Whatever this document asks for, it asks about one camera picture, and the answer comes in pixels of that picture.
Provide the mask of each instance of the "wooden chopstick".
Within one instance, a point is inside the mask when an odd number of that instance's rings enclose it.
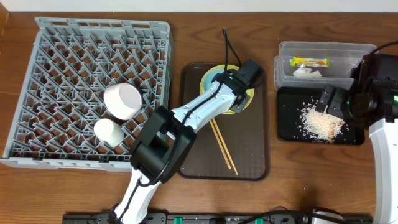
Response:
[[[219,136],[220,139],[221,139],[221,143],[222,143],[222,145],[223,145],[223,147],[224,147],[224,149],[225,149],[225,152],[226,152],[226,154],[228,155],[229,160],[231,161],[231,165],[232,165],[232,167],[234,168],[236,175],[238,175],[238,172],[237,172],[237,170],[236,170],[234,161],[232,160],[232,157],[231,157],[231,155],[229,154],[228,148],[226,147],[226,144],[225,144],[225,142],[224,142],[224,138],[223,138],[223,136],[221,135],[220,129],[218,128],[217,122],[216,122],[216,120],[215,120],[214,118],[212,119],[212,122],[213,122],[213,124],[214,124],[214,126],[215,126],[215,128],[216,128],[216,132],[218,133],[218,136]]]
[[[219,139],[219,137],[218,137],[218,134],[217,134],[216,128],[214,127],[213,120],[210,120],[210,124],[211,124],[211,128],[213,129],[214,135],[216,136],[216,139],[217,139],[218,145],[220,146],[221,152],[223,153],[223,156],[224,156],[224,159],[225,159],[226,165],[228,166],[228,169],[231,169],[231,165],[229,164],[229,161],[228,161],[228,159],[226,158],[226,155],[225,155],[225,152],[224,152],[223,146],[221,145],[221,141],[220,141],[220,139]]]

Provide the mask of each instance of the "white mug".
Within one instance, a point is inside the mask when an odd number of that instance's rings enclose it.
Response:
[[[104,101],[109,112],[122,120],[131,119],[142,106],[141,94],[128,83],[108,87],[104,93]]]
[[[94,124],[94,133],[100,141],[107,142],[111,147],[118,146],[124,139],[120,125],[108,118],[103,118]]]

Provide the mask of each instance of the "gray plastic dish rack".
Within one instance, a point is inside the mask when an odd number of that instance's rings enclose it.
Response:
[[[130,171],[129,147],[156,107],[167,107],[173,38],[166,22],[35,18],[40,27],[3,158],[11,167]],[[108,86],[130,83],[142,109],[129,121],[105,107]],[[93,132],[109,118],[124,141],[112,148]]]

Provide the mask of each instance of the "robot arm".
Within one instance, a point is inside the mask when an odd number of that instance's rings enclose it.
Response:
[[[122,202],[113,210],[116,223],[138,224],[161,183],[166,183],[186,158],[196,132],[215,116],[228,110],[239,113],[250,96],[246,90],[261,73],[249,60],[238,71],[219,73],[210,88],[182,107],[157,108],[146,121],[130,154],[132,175]],[[176,136],[172,147],[158,133]]]
[[[326,86],[315,110],[369,128],[376,168],[375,224],[398,223],[398,56],[369,55],[353,70],[350,90]]]
[[[398,223],[398,119],[381,119],[369,127],[376,168],[374,223]]]

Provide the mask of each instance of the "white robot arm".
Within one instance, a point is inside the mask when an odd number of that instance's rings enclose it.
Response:
[[[172,111],[161,106],[154,111],[130,149],[131,181],[122,202],[113,210],[116,223],[138,224],[145,218],[157,187],[176,173],[196,132],[221,113],[239,113],[250,98],[246,90],[261,72],[248,60],[238,71],[217,74],[210,88],[186,105]],[[175,137],[171,149],[157,136],[158,132]]]
[[[398,223],[398,119],[369,127],[376,168],[374,224]]]
[[[211,87],[204,92],[204,94],[182,107],[173,109],[172,111],[175,113],[174,117],[182,122],[189,109],[213,95],[219,85],[220,83],[213,82]],[[232,93],[232,89],[223,85],[214,98],[207,101],[192,113],[185,125],[191,126],[194,132],[197,132],[212,118],[228,111],[235,102],[235,99],[236,96]],[[116,217],[124,224],[138,224],[145,218],[149,202],[157,187],[161,184],[161,181],[158,181],[154,185],[141,187],[137,184],[138,180],[141,180],[141,182],[145,184],[150,181],[140,170],[135,170],[133,168],[129,187],[127,188],[122,202],[114,210]]]

